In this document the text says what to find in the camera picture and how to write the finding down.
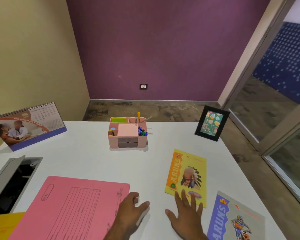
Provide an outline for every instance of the finger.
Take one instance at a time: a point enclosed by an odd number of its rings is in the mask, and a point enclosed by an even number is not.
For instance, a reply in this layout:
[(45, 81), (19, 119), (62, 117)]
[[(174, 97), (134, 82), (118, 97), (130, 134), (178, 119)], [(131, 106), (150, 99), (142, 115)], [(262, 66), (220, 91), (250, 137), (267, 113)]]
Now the finger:
[(184, 189), (181, 191), (181, 198), (182, 198), (182, 202), (185, 206), (190, 206), (187, 196), (186, 196), (186, 191)]
[(140, 216), (146, 209), (148, 209), (149, 205), (150, 205), (150, 202), (146, 201), (146, 202), (143, 202), (138, 207), (136, 207), (136, 209), (139, 211)]
[(178, 219), (176, 218), (175, 214), (171, 210), (168, 210), (168, 209), (165, 210), (165, 213), (166, 213), (167, 217), (169, 218), (172, 227), (176, 228)]
[(134, 198), (137, 198), (139, 196), (139, 193), (138, 192), (130, 192), (129, 194), (128, 194), (128, 196), (126, 197), (126, 199), (128, 200), (128, 201), (132, 201), (133, 202), (133, 199)]
[(176, 206), (178, 208), (178, 211), (180, 211), (184, 205), (183, 205), (182, 200), (180, 199), (179, 193), (177, 191), (175, 191), (175, 193), (174, 193), (174, 198), (176, 200)]
[(204, 205), (202, 203), (200, 203), (199, 207), (198, 207), (198, 211), (197, 211), (197, 213), (198, 213), (198, 215), (199, 215), (200, 218), (202, 216), (203, 209), (204, 209)]
[(193, 193), (191, 194), (191, 208), (197, 210), (196, 197)]

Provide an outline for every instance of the hand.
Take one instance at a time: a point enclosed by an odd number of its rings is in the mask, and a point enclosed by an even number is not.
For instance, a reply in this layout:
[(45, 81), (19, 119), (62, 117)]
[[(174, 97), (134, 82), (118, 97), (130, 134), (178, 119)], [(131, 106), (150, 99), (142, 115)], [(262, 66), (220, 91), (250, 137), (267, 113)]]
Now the hand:
[(200, 203), (197, 211), (196, 198), (193, 194), (191, 194), (191, 206), (186, 198), (185, 190), (182, 190), (181, 197), (182, 200), (176, 191), (174, 198), (176, 199), (176, 206), (178, 208), (178, 218), (176, 218), (172, 211), (165, 210), (173, 229), (185, 240), (208, 240), (201, 226), (202, 203)]
[(114, 220), (114, 224), (121, 226), (124, 231), (131, 233), (136, 227), (141, 214), (148, 209), (150, 202), (143, 202), (138, 207), (135, 206), (138, 203), (139, 193), (131, 192), (128, 196), (120, 203), (117, 216)]

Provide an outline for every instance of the white desk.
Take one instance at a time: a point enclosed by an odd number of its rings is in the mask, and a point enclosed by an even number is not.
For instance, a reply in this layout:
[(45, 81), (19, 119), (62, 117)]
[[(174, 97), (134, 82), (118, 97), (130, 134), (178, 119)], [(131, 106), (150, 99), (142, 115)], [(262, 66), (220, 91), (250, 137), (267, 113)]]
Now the white desk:
[(223, 141), (194, 135), (196, 122), (147, 122), (148, 146), (109, 149), (109, 122), (65, 122), (68, 132), (9, 152), (0, 147), (0, 169), (12, 157), (43, 157), (14, 212), (26, 211), (48, 176), (83, 178), (130, 184), (150, 211), (131, 239), (179, 239), (164, 213), (177, 213), (174, 197), (164, 193), (173, 150), (207, 158), (207, 208), (202, 214), (206, 233), (218, 190), (266, 218), (266, 239), (285, 239), (279, 227), (244, 176)]

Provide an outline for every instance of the calendar page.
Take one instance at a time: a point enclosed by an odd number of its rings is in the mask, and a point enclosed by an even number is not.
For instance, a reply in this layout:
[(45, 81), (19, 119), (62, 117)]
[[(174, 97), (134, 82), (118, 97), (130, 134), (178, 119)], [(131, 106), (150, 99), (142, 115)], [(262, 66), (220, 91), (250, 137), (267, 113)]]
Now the calendar page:
[(65, 131), (54, 102), (0, 115), (0, 137), (13, 151)]

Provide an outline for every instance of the marker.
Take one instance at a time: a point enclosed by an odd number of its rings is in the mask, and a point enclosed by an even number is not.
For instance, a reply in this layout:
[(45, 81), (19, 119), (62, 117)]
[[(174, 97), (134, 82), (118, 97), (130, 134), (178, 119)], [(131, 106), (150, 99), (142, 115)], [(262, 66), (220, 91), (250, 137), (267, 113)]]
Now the marker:
[(141, 121), (140, 123), (143, 123), (143, 122), (145, 122), (145, 121), (147, 121), (148, 119), (151, 119), (151, 118), (152, 118), (152, 116), (150, 116), (149, 118), (146, 118), (145, 120)]

